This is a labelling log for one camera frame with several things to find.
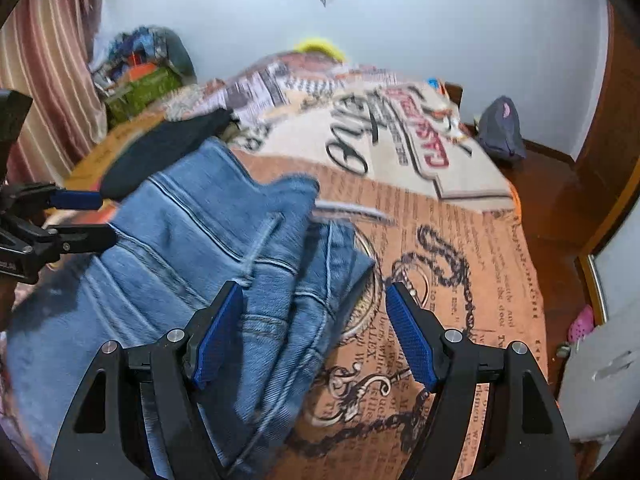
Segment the blue denim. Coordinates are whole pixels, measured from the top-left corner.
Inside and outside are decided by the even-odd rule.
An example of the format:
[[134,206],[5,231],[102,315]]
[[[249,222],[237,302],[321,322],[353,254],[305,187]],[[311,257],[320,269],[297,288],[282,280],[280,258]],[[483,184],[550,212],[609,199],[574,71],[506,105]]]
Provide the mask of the blue denim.
[[[348,222],[310,218],[318,190],[301,174],[257,184],[215,139],[145,181],[113,220],[117,245],[65,264],[9,327],[18,413],[41,459],[101,343],[151,343],[236,280],[238,337],[197,401],[231,477],[264,473],[372,265]],[[143,393],[154,464],[169,477]]]

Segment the metal screw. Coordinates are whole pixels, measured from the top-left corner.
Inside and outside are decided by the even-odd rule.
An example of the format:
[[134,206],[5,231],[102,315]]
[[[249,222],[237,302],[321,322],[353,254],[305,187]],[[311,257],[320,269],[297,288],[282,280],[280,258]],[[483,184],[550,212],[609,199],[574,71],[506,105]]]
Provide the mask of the metal screw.
[[459,343],[462,341],[462,334],[458,330],[452,328],[444,333],[444,339],[450,343]]
[[171,332],[169,332],[166,335],[166,338],[172,343],[177,343],[183,337],[184,337],[184,330],[181,330],[180,328],[174,328],[173,330],[171,330]]
[[527,353],[529,348],[522,341],[514,341],[511,343],[511,348],[516,354],[524,355]]
[[107,341],[100,347],[100,350],[102,350],[105,354],[110,354],[111,352],[115,351],[117,347],[118,343],[116,343],[115,341]]

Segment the striped curtain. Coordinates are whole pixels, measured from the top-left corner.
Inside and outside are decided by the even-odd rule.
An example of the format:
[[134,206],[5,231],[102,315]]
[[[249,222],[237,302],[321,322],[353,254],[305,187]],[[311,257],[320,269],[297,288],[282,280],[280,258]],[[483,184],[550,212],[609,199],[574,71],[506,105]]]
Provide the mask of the striped curtain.
[[33,97],[9,182],[56,181],[107,131],[87,63],[102,0],[20,0],[0,30],[0,88]]

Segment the bed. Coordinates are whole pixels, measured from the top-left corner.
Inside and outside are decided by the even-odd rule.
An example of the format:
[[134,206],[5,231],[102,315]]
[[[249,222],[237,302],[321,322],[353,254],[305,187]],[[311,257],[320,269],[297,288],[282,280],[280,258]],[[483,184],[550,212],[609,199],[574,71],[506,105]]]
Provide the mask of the bed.
[[[95,189],[123,147],[163,118],[219,106],[236,111],[239,130],[228,142],[256,180],[315,176],[318,210],[351,219],[359,247],[375,261],[270,478],[400,474],[433,399],[412,379],[386,316],[391,282],[403,282],[421,308],[475,342],[524,341],[546,374],[542,297],[510,184],[437,79],[321,54],[270,56],[226,84],[186,87],[121,125],[67,187]],[[115,210],[106,206],[102,219]],[[457,478],[473,467],[487,393],[478,386]]]

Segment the white wall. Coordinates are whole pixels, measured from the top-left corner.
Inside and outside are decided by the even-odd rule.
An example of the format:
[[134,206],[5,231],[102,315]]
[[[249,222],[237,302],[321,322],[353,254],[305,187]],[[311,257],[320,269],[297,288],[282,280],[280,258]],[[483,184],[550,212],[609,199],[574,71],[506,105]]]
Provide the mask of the white wall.
[[513,98],[523,136],[574,157],[606,58],[606,0],[104,0],[101,33],[174,29],[200,81],[322,36],[353,62],[464,87],[465,121]]

